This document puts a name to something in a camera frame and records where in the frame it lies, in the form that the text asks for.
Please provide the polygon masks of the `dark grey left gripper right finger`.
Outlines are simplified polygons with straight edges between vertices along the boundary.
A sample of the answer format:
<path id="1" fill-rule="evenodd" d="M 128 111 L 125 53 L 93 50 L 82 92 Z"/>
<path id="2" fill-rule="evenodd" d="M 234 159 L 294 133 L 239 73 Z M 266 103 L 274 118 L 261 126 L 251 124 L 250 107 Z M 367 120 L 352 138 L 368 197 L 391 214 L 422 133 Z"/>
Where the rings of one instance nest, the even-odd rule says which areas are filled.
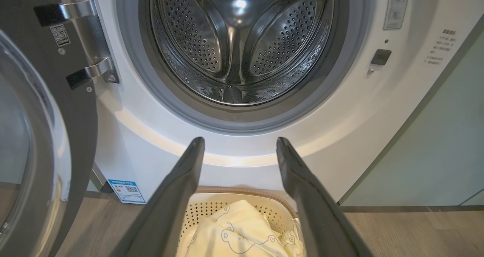
<path id="1" fill-rule="evenodd" d="M 276 154 L 284 190 L 296 202 L 309 257 L 371 257 L 373 253 L 287 138 Z"/>

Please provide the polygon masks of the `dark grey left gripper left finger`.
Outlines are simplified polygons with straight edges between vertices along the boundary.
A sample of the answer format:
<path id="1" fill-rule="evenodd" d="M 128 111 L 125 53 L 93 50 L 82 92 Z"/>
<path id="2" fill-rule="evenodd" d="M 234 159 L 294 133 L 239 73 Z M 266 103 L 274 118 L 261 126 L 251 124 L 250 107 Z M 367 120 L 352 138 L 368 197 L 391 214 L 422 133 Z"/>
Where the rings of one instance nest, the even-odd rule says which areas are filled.
<path id="1" fill-rule="evenodd" d="M 113 257 L 174 257 L 189 198 L 195 193 L 205 150 L 194 138 L 112 251 Z"/>

